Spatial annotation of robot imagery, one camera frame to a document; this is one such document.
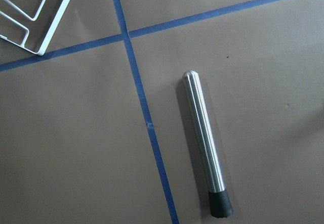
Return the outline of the steel muddler black tip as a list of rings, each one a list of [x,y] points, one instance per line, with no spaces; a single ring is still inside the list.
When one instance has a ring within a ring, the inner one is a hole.
[[[210,214],[215,218],[228,218],[233,214],[233,208],[226,189],[199,74],[195,70],[188,70],[184,72],[182,80],[208,186]]]

